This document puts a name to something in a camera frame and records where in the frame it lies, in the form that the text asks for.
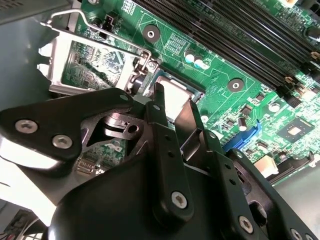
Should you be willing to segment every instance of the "blue connector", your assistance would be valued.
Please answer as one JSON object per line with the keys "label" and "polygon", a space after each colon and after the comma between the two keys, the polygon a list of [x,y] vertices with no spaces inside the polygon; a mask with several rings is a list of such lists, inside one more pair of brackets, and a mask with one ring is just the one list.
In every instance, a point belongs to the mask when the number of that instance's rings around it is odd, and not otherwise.
{"label": "blue connector", "polygon": [[256,126],[253,126],[248,131],[239,132],[226,145],[224,145],[223,150],[228,152],[230,149],[242,149],[254,136],[258,135],[261,130],[262,125],[259,120],[256,120]]}

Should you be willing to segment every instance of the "integrated circuit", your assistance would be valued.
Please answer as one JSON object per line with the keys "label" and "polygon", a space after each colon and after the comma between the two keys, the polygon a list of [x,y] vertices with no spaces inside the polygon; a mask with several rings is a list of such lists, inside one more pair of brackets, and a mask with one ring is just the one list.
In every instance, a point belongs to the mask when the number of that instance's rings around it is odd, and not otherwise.
{"label": "integrated circuit", "polygon": [[313,129],[315,129],[313,125],[297,117],[278,131],[277,135],[293,144]]}

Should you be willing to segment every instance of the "silver screw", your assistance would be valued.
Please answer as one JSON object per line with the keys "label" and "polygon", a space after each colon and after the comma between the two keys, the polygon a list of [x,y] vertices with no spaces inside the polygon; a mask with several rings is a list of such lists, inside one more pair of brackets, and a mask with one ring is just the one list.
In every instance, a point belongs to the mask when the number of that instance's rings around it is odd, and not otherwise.
{"label": "silver screw", "polygon": [[160,107],[159,107],[158,105],[153,105],[153,107],[154,107],[155,109],[157,109],[158,111],[160,110]]}
{"label": "silver screw", "polygon": [[154,61],[149,61],[147,67],[149,70],[155,70],[157,67],[157,64]]}
{"label": "silver screw", "polygon": [[32,120],[19,120],[15,123],[15,129],[23,134],[33,134],[38,130],[38,124]]}
{"label": "silver screw", "polygon": [[92,5],[96,5],[99,3],[99,0],[88,0],[88,2]]}
{"label": "silver screw", "polygon": [[245,230],[248,234],[252,234],[254,232],[254,227],[252,226],[251,222],[245,216],[239,217],[240,226]]}
{"label": "silver screw", "polygon": [[52,144],[58,149],[69,149],[73,142],[72,139],[66,135],[57,135],[52,139]]}
{"label": "silver screw", "polygon": [[306,237],[306,240],[314,240],[309,234],[306,234],[305,237]]}
{"label": "silver screw", "polygon": [[216,135],[213,132],[209,132],[210,137],[212,137],[213,139],[216,138]]}
{"label": "silver screw", "polygon": [[187,207],[187,199],[186,197],[179,191],[174,191],[171,194],[171,200],[174,205],[176,205],[180,209],[185,209]]}
{"label": "silver screw", "polygon": [[291,228],[291,233],[296,240],[303,240],[300,233],[298,233],[294,228]]}
{"label": "silver screw", "polygon": [[125,100],[125,101],[128,101],[128,100],[129,100],[129,98],[128,98],[126,95],[120,95],[120,98],[123,99],[123,100]]}
{"label": "silver screw", "polygon": [[236,152],[235,152],[235,154],[236,154],[239,158],[241,158],[241,159],[243,158],[243,156],[242,156],[241,152],[236,151]]}

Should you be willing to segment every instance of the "motherboard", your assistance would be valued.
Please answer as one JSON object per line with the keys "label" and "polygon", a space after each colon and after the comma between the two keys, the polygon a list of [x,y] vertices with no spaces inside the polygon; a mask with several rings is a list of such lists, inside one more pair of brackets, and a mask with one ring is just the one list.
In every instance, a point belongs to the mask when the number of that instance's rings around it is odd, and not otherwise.
{"label": "motherboard", "polygon": [[[243,151],[270,172],[263,175],[271,183],[316,167],[320,54],[308,33],[314,35],[319,24],[306,9],[280,0],[82,0],[81,10],[92,25],[152,53],[136,94],[147,97],[155,82],[168,86],[172,125],[181,105],[192,99],[223,149]],[[74,32],[141,54],[81,18]],[[74,41],[61,82],[94,90],[117,87],[125,62],[123,52]],[[95,147],[79,159],[90,167],[78,169],[106,171],[121,162],[125,146],[115,138]]]}

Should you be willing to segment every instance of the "white connector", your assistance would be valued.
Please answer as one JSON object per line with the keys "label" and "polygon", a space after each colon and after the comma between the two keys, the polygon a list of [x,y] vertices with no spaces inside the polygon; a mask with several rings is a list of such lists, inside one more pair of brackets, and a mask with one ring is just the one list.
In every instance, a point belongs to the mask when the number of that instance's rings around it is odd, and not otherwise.
{"label": "white connector", "polygon": [[298,2],[298,0],[278,0],[278,1],[286,8],[292,8]]}
{"label": "white connector", "polygon": [[259,172],[265,177],[269,177],[272,174],[278,174],[279,170],[277,168],[277,165],[275,163],[275,160],[265,155],[263,158],[261,158],[259,161],[257,161],[254,166],[259,170]]}

